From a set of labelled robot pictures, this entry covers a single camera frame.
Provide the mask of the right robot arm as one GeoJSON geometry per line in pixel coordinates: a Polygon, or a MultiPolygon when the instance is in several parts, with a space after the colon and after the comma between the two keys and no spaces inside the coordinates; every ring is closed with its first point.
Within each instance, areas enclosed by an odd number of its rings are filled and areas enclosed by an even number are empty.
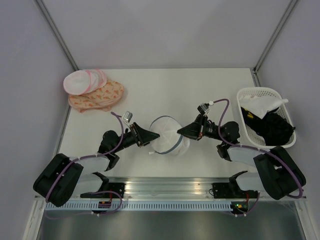
{"type": "Polygon", "coordinates": [[[289,153],[281,146],[264,150],[240,144],[239,131],[235,121],[215,124],[206,115],[199,114],[177,133],[196,141],[203,137],[220,140],[221,144],[216,148],[222,159],[254,167],[254,172],[244,170],[229,177],[228,192],[231,196],[239,198],[245,192],[257,196],[265,192],[274,200],[302,198],[306,178],[289,153]]]}

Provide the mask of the white mesh laundry bag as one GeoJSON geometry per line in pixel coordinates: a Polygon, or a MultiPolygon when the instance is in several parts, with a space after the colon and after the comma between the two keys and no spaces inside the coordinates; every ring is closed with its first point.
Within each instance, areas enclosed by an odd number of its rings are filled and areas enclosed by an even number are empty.
{"type": "Polygon", "coordinates": [[[152,152],[158,155],[181,156],[190,147],[190,139],[177,133],[182,126],[169,115],[162,115],[156,118],[149,126],[149,131],[160,135],[150,145],[152,152]]]}

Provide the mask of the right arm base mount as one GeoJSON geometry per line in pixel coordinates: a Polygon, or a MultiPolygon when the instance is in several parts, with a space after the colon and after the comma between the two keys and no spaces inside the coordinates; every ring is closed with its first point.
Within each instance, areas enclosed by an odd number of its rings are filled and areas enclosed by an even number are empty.
{"type": "Polygon", "coordinates": [[[215,199],[236,199],[227,182],[215,182],[212,184],[211,193],[215,199]]]}

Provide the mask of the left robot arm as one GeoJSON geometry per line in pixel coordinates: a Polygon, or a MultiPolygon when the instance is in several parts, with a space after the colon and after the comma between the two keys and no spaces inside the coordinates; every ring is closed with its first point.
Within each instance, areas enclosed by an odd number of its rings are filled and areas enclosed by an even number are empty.
{"type": "Polygon", "coordinates": [[[113,130],[106,131],[96,154],[73,160],[63,153],[56,154],[35,180],[33,190],[47,203],[61,207],[72,197],[80,178],[92,174],[99,181],[92,185],[91,191],[98,198],[104,198],[109,193],[109,180],[99,172],[115,167],[120,159],[117,152],[132,145],[144,147],[159,137],[158,133],[143,129],[136,122],[128,129],[122,128],[121,135],[113,130]]]}

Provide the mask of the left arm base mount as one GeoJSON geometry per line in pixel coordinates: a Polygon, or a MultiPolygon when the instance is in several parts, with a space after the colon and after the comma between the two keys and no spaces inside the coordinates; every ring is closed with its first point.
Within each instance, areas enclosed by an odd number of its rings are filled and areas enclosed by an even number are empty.
{"type": "Polygon", "coordinates": [[[119,194],[121,198],[124,197],[125,193],[125,183],[124,182],[108,182],[108,183],[103,183],[102,186],[99,189],[101,192],[100,197],[105,198],[105,199],[110,199],[110,198],[115,198],[119,199],[119,197],[115,194],[119,194]]]}

